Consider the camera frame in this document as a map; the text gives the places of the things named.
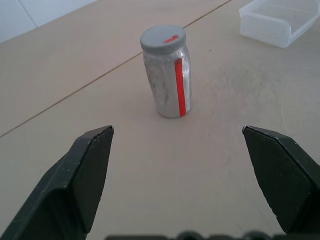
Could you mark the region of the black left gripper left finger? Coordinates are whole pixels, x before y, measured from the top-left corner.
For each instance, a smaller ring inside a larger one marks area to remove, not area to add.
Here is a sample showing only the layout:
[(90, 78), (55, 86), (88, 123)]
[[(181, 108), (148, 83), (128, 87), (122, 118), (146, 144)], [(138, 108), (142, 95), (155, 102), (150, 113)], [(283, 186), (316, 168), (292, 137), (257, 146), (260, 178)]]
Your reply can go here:
[(0, 240), (86, 240), (105, 186), (111, 125), (79, 136), (40, 179)]

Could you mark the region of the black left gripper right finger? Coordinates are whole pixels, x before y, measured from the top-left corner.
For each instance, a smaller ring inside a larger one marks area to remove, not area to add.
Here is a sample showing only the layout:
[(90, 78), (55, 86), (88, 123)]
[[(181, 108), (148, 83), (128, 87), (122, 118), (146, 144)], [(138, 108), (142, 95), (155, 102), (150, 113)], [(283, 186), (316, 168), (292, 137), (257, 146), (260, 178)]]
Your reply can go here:
[(286, 234), (320, 235), (320, 165), (291, 137), (242, 129), (258, 185)]

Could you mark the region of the grey-lidded jar with red stripe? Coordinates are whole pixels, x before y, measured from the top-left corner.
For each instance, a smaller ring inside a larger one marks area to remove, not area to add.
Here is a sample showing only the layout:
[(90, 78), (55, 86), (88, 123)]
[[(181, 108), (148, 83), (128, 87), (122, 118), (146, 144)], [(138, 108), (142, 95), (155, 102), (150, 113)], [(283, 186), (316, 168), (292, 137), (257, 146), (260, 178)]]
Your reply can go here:
[(156, 111), (180, 118), (191, 109), (191, 62), (186, 46), (166, 55), (143, 53), (143, 61)]

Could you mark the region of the clear plastic container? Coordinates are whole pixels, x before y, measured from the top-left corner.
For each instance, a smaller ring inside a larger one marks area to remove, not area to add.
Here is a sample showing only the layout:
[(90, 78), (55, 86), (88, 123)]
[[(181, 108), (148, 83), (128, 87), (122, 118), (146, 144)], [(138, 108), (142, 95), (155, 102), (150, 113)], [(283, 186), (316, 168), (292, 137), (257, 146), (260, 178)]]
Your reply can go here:
[(253, 0), (239, 16), (241, 35), (286, 48), (320, 17), (320, 0)]

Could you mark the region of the light blue ribbed jar lid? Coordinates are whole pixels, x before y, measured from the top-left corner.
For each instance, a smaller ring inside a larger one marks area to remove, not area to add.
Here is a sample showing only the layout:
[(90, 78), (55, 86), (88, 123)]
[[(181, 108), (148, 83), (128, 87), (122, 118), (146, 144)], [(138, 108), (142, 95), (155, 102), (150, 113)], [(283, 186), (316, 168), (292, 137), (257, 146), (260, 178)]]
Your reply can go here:
[(140, 37), (144, 52), (154, 55), (171, 54), (186, 44), (186, 31), (178, 25), (158, 25), (147, 29)]

